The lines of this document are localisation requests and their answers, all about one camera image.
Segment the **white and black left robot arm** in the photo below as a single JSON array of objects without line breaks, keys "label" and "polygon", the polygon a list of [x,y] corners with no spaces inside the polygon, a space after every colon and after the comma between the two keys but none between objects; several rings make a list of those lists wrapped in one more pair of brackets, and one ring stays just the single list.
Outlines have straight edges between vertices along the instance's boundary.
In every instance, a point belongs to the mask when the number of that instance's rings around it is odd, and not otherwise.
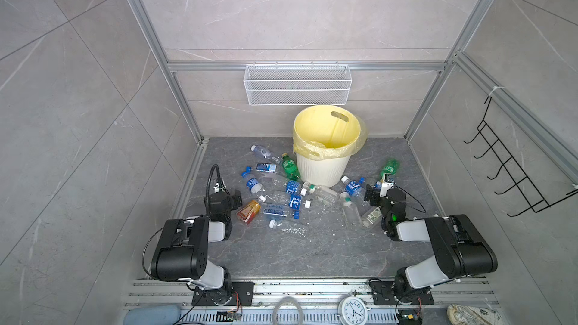
[{"label": "white and black left robot arm", "polygon": [[212,296],[233,296],[230,272],[209,260],[209,244],[223,242],[232,232],[232,212],[241,207],[239,191],[225,186],[219,165],[212,166],[203,198],[206,213],[169,219],[154,233],[158,242],[149,262],[141,256],[145,274],[157,281],[184,281]]}]

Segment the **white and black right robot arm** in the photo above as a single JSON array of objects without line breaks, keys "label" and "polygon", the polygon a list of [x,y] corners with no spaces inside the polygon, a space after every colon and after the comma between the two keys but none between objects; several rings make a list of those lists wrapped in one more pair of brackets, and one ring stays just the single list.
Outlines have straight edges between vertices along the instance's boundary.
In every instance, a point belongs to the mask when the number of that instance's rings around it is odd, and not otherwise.
[{"label": "white and black right robot arm", "polygon": [[394,242],[425,242],[433,255],[421,263],[399,269],[392,291],[397,300],[409,302],[438,284],[498,269],[498,258],[467,215],[406,217],[408,192],[394,185],[381,190],[366,186],[364,197],[382,214],[381,227]]}]

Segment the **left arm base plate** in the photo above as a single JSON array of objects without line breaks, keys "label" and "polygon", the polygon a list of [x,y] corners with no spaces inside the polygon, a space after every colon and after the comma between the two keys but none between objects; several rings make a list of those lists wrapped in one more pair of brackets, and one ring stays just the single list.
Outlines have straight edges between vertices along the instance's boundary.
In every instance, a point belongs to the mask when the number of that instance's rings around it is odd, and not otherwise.
[{"label": "left arm base plate", "polygon": [[233,281],[218,290],[194,290],[192,305],[195,306],[250,306],[254,296],[255,283],[251,281]]}]

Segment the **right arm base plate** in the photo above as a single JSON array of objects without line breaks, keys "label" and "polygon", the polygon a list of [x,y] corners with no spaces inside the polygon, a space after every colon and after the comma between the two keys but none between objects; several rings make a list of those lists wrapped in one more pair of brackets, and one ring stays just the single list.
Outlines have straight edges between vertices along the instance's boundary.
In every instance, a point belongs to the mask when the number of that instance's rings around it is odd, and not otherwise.
[{"label": "right arm base plate", "polygon": [[367,282],[375,305],[433,305],[430,288],[412,289],[394,280],[370,278]]}]

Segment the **clear bottle blue cap pepsi label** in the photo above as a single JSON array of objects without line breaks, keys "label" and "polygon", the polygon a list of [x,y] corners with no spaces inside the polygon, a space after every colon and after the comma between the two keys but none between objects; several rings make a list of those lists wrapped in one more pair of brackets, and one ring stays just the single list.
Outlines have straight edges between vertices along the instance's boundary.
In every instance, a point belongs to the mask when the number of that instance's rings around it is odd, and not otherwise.
[{"label": "clear bottle blue cap pepsi label", "polygon": [[257,177],[252,171],[250,166],[247,166],[242,173],[243,181],[245,182],[245,186],[247,186],[250,192],[250,198],[253,200],[257,200],[261,203],[266,202],[266,192],[262,183],[259,182]]}]

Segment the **orange tea bottle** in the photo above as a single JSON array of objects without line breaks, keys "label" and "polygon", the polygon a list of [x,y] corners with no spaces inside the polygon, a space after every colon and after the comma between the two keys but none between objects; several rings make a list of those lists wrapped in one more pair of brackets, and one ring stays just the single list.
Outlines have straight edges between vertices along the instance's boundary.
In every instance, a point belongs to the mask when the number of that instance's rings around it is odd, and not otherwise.
[{"label": "orange tea bottle", "polygon": [[236,213],[237,218],[245,225],[250,224],[260,213],[262,204],[258,200],[250,201]]}]

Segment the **blue label bottle small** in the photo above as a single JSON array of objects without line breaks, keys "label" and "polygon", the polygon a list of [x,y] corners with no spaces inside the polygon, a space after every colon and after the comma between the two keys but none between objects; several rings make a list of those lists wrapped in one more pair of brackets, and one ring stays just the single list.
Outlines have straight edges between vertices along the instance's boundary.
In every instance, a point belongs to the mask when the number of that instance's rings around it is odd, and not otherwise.
[{"label": "blue label bottle small", "polygon": [[264,173],[277,173],[278,165],[274,163],[258,163],[255,170]]}]

